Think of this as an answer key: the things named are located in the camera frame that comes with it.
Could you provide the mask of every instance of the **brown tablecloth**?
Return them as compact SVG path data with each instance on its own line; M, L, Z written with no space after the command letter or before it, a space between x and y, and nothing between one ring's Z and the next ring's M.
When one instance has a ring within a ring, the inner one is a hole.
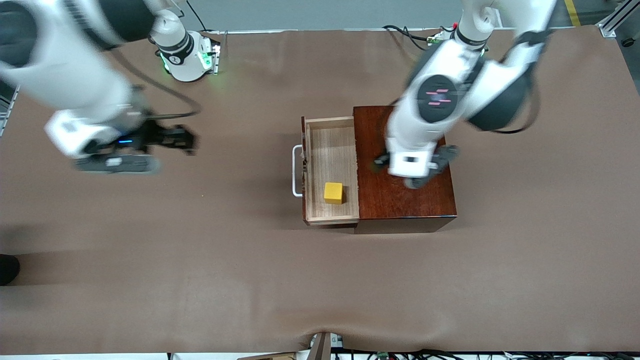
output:
M489 54L510 43L497 31ZM401 236L307 227L289 156L301 116L395 99L419 53L407 39L230 35L220 75L192 84L153 50L124 53L205 107L184 120L197 156L158 149L158 176L72 170L44 133L52 111L17 102L0 241L23 270L0 289L2 354L299 350L318 331L376 350L640 348L640 104L596 28L553 36L530 130L447 135L459 218Z

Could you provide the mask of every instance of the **drawer handle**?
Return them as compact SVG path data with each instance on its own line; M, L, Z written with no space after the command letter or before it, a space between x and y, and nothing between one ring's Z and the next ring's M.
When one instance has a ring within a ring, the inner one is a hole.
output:
M295 197L302 197L302 194L296 191L296 150L298 149L302 149L302 144L294 146L291 150L291 192Z

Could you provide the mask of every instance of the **yellow cube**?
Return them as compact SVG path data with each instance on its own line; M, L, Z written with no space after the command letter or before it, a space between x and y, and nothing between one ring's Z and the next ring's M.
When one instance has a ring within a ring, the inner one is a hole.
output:
M327 204L341 205L344 201L342 183L324 184L324 202Z

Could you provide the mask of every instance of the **wooden drawer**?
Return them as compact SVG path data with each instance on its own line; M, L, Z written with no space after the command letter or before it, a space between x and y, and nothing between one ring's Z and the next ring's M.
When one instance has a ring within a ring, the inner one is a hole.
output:
M302 118L303 217L309 225L358 222L358 165L353 117ZM342 205L324 202L324 184L342 183Z

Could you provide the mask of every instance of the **wooden cabinet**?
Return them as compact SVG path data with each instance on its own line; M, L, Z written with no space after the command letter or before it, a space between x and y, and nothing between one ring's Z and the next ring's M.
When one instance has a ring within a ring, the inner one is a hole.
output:
M352 117L302 118L302 213L308 225L351 224L356 233L430 233L457 217L447 169L418 190L370 165L384 148L391 106L362 106ZM344 185L342 205L327 204L324 184Z

